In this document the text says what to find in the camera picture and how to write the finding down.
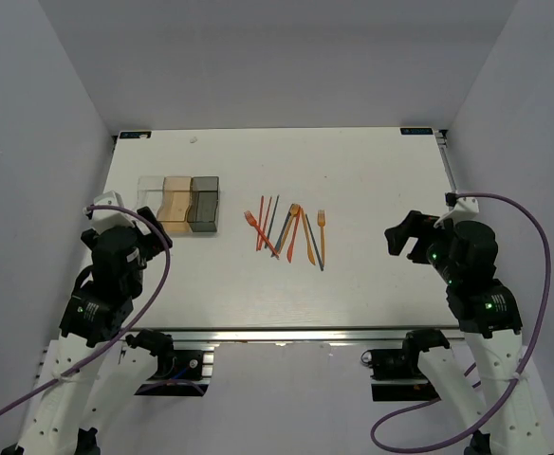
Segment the orange spoon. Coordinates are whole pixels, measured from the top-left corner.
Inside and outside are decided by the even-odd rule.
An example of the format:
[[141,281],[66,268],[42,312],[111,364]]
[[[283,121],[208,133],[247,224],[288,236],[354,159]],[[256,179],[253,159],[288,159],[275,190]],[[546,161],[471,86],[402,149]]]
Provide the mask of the orange spoon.
[[286,237],[287,237],[287,235],[288,235],[288,232],[289,232],[289,230],[290,230],[291,224],[292,224],[292,222],[293,222],[293,217],[292,217],[292,215],[295,214],[296,205],[299,205],[299,204],[292,204],[292,205],[290,206],[290,208],[289,208],[289,211],[288,211],[288,212],[291,213],[291,218],[290,218],[289,226],[288,226],[288,228],[286,229],[286,235],[285,235],[285,238],[284,238],[284,241],[283,241],[283,247],[284,247],[284,245],[285,245]]

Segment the left blue corner label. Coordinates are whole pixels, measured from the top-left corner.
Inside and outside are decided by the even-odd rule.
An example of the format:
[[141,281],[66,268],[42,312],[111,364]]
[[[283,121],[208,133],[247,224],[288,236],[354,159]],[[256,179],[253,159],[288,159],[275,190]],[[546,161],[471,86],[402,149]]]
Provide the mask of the left blue corner label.
[[119,140],[125,139],[147,139],[152,135],[151,131],[122,131],[119,134]]

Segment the red-orange fork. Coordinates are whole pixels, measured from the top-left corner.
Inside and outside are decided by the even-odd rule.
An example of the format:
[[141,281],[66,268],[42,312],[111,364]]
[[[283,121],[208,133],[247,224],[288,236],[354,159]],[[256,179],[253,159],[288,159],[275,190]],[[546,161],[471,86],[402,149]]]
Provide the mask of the red-orange fork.
[[246,218],[246,221],[248,222],[248,224],[250,226],[252,226],[253,228],[255,228],[255,230],[257,231],[257,234],[260,236],[262,242],[268,246],[268,248],[270,249],[270,251],[272,252],[272,254],[275,256],[275,257],[278,257],[279,256],[279,253],[278,251],[275,249],[275,247],[273,246],[273,244],[269,241],[268,237],[265,235],[264,231],[259,227],[256,219],[254,218],[254,216],[252,215],[252,213],[249,211],[249,210],[246,210],[244,212],[244,216]]

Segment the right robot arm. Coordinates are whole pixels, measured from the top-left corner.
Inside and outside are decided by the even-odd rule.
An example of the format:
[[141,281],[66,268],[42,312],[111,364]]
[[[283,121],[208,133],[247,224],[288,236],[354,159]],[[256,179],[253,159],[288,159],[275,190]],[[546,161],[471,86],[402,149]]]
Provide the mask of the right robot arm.
[[446,284],[447,303],[471,351],[482,394],[455,364],[452,348],[436,329],[407,334],[403,370],[426,377],[453,411],[470,443],[468,454],[550,454],[520,366],[528,348],[511,291],[495,277],[498,245],[493,230],[476,221],[455,222],[412,210],[385,231],[390,255],[411,238],[408,258],[431,265]]

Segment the orange knife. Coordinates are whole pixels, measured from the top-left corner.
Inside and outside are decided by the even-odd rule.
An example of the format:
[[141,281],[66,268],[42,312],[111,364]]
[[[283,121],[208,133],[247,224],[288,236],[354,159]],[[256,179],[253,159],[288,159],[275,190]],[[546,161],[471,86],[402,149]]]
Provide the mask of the orange knife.
[[306,217],[304,209],[302,209],[301,217],[302,217],[304,232],[305,232],[307,258],[308,258],[308,260],[310,261],[311,264],[316,265],[316,261],[315,261],[315,257],[314,257],[314,253],[313,253],[313,247],[312,247],[311,239],[310,239],[308,221],[307,221],[307,217]]

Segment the orange fork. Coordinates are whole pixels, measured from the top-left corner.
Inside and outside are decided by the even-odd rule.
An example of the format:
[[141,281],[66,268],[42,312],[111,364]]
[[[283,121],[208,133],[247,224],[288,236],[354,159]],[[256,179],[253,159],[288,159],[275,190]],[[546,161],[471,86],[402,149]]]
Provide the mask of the orange fork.
[[318,210],[317,214],[317,224],[320,228],[320,244],[321,244],[321,259],[322,264],[325,265],[325,235],[324,229],[326,225],[325,212],[323,209]]

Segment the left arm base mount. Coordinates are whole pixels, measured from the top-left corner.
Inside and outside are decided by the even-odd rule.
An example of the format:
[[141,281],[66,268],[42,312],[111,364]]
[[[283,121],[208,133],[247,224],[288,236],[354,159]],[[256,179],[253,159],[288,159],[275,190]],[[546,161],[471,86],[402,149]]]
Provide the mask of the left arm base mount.
[[212,374],[212,351],[177,347],[171,335],[144,329],[124,339],[120,364],[134,364],[137,355],[150,361],[151,374],[142,380],[137,396],[202,397]]

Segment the dark grey plastic container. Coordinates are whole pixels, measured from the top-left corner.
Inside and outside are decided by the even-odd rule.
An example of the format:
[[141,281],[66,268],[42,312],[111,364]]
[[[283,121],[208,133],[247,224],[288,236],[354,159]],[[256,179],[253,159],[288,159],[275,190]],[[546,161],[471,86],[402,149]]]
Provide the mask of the dark grey plastic container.
[[191,181],[191,202],[187,222],[194,233],[218,230],[219,177],[195,176]]

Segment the right blue corner label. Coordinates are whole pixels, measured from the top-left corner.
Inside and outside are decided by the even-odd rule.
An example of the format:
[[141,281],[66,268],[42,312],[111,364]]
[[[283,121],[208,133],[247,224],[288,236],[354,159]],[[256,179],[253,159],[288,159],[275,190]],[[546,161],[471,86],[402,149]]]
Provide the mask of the right blue corner label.
[[401,127],[399,129],[403,136],[432,136],[434,131],[427,127]]

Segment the blue corner label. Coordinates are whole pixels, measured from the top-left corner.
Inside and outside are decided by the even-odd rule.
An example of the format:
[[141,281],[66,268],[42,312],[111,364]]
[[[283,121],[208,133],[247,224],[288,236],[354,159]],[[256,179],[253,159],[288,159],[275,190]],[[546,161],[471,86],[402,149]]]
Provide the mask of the blue corner label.
[[119,140],[125,139],[147,139],[152,135],[151,131],[122,131],[119,134]]
[[427,127],[401,127],[399,129],[403,136],[432,136],[434,131]]

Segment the red chopstick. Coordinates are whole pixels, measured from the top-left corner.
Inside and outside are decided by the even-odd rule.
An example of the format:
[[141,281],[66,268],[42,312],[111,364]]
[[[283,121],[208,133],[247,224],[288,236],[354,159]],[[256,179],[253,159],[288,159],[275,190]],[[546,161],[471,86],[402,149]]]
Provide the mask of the red chopstick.
[[[262,195],[261,199],[260,199],[259,217],[258,217],[258,221],[257,221],[257,227],[258,228],[261,228],[262,221],[263,221],[264,203],[265,203],[265,196]],[[257,234],[257,239],[256,239],[256,251],[258,251],[260,249],[261,243],[262,243],[262,238],[261,238],[260,234],[258,233]]]
[[[272,206],[272,199],[273,199],[272,196],[270,196],[269,199],[268,199],[268,206],[267,206],[267,210],[266,210],[266,215],[265,215],[265,218],[264,218],[264,223],[262,225],[262,232],[264,234],[267,234],[268,216],[270,214],[270,209],[271,209],[271,206]],[[258,245],[258,249],[261,249],[264,244],[265,244],[265,242],[264,242],[263,238],[261,237],[259,245]]]

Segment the red-orange knife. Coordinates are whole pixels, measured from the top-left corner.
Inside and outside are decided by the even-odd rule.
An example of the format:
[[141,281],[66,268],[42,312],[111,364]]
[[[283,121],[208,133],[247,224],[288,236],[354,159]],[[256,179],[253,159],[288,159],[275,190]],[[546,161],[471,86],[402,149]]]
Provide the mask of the red-orange knife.
[[292,215],[292,217],[294,219],[294,228],[293,228],[292,238],[290,240],[288,250],[287,250],[287,253],[286,253],[286,258],[287,258],[287,261],[289,263],[292,262],[294,247],[295,247],[295,243],[296,243],[296,237],[297,237],[297,232],[298,232],[298,228],[299,228],[299,225],[300,225],[300,219],[301,219],[302,211],[303,211],[302,207],[300,205],[296,205],[295,214]]

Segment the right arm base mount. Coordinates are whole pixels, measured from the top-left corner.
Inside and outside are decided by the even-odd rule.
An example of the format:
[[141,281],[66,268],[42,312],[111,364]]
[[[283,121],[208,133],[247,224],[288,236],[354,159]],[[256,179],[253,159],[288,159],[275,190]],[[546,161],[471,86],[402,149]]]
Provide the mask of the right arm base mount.
[[380,403],[430,402],[439,397],[433,380],[463,373],[438,329],[408,332],[400,348],[366,350],[360,362],[372,371],[372,400]]

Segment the blue plastic knife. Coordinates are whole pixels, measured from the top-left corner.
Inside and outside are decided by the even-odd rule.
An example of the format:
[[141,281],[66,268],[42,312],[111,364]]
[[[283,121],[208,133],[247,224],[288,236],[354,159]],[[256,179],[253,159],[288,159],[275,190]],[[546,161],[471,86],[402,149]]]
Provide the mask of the blue plastic knife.
[[283,247],[283,241],[284,241],[284,238],[285,238],[285,235],[286,235],[286,229],[288,228],[289,226],[289,222],[290,222],[290,218],[291,218],[291,213],[289,212],[287,215],[286,215],[286,219],[283,223],[283,226],[282,226],[282,229],[281,229],[281,232],[280,232],[280,235],[278,237],[278,240],[277,240],[277,243],[275,245],[275,250],[280,253],[281,252],[281,249]]

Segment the dark teal chopstick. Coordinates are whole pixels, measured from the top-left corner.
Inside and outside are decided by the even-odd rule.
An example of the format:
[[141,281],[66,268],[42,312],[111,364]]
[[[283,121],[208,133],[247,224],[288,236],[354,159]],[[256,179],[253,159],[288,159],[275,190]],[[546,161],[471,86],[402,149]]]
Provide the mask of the dark teal chopstick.
[[271,236],[271,233],[272,233],[272,230],[273,230],[279,200],[280,200],[280,195],[278,194],[276,196],[276,199],[275,199],[275,202],[274,202],[274,205],[273,205],[273,209],[272,209],[272,213],[271,213],[271,217],[270,217],[270,222],[269,222],[269,226],[268,226],[267,238],[269,240],[270,240],[270,236]]

